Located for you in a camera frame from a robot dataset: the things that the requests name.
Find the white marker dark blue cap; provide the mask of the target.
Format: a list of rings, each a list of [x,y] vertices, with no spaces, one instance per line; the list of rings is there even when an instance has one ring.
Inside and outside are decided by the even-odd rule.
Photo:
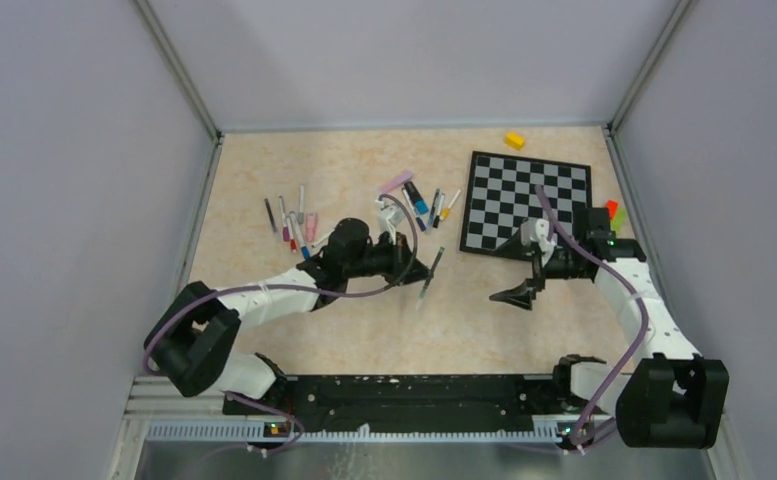
[[[422,233],[425,233],[426,232],[426,225],[423,222],[423,220],[421,219],[420,214],[418,213],[418,211],[417,211],[417,209],[415,207],[415,204],[412,202],[411,197],[410,197],[408,191],[406,190],[405,187],[402,187],[401,188],[401,192],[402,192],[402,194],[403,194],[403,196],[405,198],[405,201],[407,203],[407,206],[409,207],[410,212],[412,213],[412,216],[413,216],[413,218],[415,220],[416,225],[418,226],[419,230]]]

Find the pink highlighter pen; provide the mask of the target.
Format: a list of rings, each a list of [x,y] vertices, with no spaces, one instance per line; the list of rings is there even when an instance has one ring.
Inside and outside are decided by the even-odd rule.
[[[391,180],[381,185],[378,188],[378,191],[380,194],[389,194],[390,192],[402,187],[406,182],[410,181],[413,176],[414,174],[412,171],[402,171],[400,174],[396,175]]]

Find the green gel pen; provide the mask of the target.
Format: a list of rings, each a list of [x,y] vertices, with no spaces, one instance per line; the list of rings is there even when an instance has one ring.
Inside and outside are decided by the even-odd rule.
[[[430,268],[428,277],[425,279],[425,281],[423,283],[423,286],[421,288],[421,291],[420,291],[420,293],[418,295],[417,302],[416,302],[416,305],[415,305],[415,309],[416,310],[420,310],[422,308],[422,305],[424,303],[424,299],[425,299],[425,297],[427,295],[427,292],[429,290],[429,287],[430,287],[432,281],[434,280],[435,271],[436,271],[437,267],[439,266],[439,263],[441,262],[441,260],[443,258],[444,252],[445,252],[445,247],[444,246],[440,246],[439,250],[438,250],[438,252],[437,252],[437,254],[435,256],[435,259],[434,259],[434,261],[432,263],[432,266]]]

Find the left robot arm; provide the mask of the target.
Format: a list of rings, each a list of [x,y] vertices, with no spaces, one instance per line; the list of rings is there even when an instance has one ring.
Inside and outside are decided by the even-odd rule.
[[[236,352],[239,335],[349,297],[352,279],[379,276],[393,288],[430,275],[404,234],[373,240],[363,221],[343,219],[318,252],[280,275],[222,290],[202,281],[185,286],[145,338],[145,361],[184,397],[231,392],[272,413],[284,401],[284,374],[260,353]]]

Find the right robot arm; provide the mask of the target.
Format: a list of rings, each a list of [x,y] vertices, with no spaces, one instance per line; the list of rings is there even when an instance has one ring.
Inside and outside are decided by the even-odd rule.
[[[546,218],[527,219],[496,253],[527,260],[532,273],[491,300],[530,309],[552,280],[588,279],[612,308],[629,344],[608,365],[572,356],[550,385],[553,404],[576,412],[564,433],[583,450],[605,430],[633,448],[710,449],[718,438],[729,372],[681,332],[651,278],[635,239],[620,238],[605,208],[583,208],[565,229]]]

